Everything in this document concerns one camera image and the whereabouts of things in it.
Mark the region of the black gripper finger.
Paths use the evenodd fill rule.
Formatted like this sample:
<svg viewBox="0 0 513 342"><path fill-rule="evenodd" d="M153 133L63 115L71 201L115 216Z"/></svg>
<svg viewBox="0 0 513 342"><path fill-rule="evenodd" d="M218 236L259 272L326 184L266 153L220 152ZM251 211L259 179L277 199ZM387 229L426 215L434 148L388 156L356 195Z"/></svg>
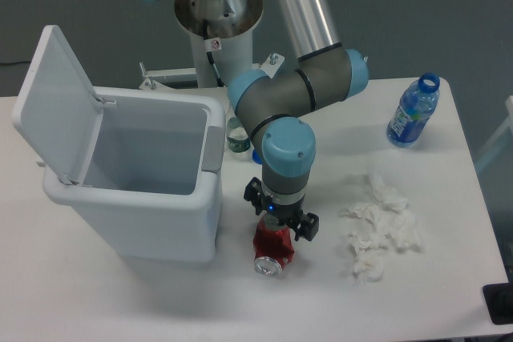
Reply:
<svg viewBox="0 0 513 342"><path fill-rule="evenodd" d="M264 210L262 206L261 181L257 177L253 177L246 185L244 189L244 199L252 204L257 215Z"/></svg>
<svg viewBox="0 0 513 342"><path fill-rule="evenodd" d="M285 224L293 230L294 240L306 239L312 241L319 229L319 217L313 213L304 213L299 211L294 213Z"/></svg>

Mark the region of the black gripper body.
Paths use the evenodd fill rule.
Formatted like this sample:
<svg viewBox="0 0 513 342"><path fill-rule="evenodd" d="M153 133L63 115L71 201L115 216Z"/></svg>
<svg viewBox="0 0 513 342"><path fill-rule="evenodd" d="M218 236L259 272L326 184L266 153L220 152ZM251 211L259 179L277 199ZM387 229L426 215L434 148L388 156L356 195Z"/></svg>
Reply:
<svg viewBox="0 0 513 342"><path fill-rule="evenodd" d="M301 219L301 200L292 204L279 204L273 202L270 196L261 198L261 206L271 216L277 218L280 225L295 227Z"/></svg>

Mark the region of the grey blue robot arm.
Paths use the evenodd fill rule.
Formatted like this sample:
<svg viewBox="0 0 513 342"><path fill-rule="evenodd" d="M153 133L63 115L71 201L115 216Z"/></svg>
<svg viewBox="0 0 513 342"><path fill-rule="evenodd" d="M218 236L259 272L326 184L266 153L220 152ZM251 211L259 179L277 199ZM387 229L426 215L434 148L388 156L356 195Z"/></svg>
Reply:
<svg viewBox="0 0 513 342"><path fill-rule="evenodd" d="M229 41L250 33L262 0L175 0L179 24L196 47L199 84L225 87L229 102L262 161L262 176L244 191L257 212L267 212L297 238L313 239L319 219L302 209L316 139L304 116L362 92L365 59L347 50L325 0L279 0L297 56L297 69L270 75L240 65L245 49Z"/></svg>

